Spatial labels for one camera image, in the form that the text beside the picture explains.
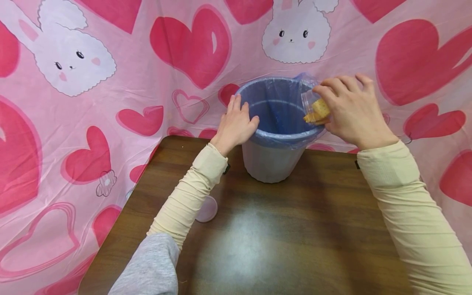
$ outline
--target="pink backdrop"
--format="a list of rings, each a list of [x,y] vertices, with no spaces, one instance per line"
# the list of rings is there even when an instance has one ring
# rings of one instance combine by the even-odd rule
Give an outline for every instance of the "pink backdrop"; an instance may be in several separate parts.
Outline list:
[[[376,79],[472,257],[469,0],[298,2],[0,0],[0,293],[74,294],[163,137],[301,72]]]

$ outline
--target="trash can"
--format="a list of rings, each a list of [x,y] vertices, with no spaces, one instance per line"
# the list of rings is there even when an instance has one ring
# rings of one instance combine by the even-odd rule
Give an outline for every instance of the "trash can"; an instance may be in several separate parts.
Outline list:
[[[255,134],[243,144],[244,166],[255,179],[276,183],[292,173],[307,145],[324,130],[305,123],[300,95],[314,85],[283,78],[260,78],[238,91],[249,103],[249,116],[261,122]]]

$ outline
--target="table surface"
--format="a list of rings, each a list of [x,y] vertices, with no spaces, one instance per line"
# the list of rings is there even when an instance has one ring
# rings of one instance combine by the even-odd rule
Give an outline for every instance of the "table surface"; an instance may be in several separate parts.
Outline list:
[[[93,261],[80,295],[107,294],[178,181],[208,141],[160,144]],[[214,220],[195,222],[177,265],[179,294],[411,294],[404,265],[355,155],[306,151],[292,175],[264,184],[242,151],[212,193]]]

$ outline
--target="sleeve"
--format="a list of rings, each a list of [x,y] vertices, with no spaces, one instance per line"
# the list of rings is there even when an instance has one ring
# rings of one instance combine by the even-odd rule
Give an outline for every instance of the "sleeve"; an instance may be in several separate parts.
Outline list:
[[[164,203],[147,235],[168,233],[181,250],[205,197],[219,183],[227,165],[228,159],[209,143]]]
[[[361,151],[364,177],[416,294],[472,294],[472,266],[404,143]]]
[[[177,295],[175,267],[179,249],[168,234],[146,237],[109,295]]]

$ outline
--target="forearm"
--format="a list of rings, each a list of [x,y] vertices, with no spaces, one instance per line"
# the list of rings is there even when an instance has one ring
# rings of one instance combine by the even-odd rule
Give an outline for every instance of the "forearm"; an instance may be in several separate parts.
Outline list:
[[[227,158],[213,145],[207,145],[164,203],[147,235],[167,233],[181,250],[205,197],[219,183],[227,164]]]
[[[420,181],[408,148],[358,153],[387,228],[417,294],[472,294],[472,267],[455,232]]]

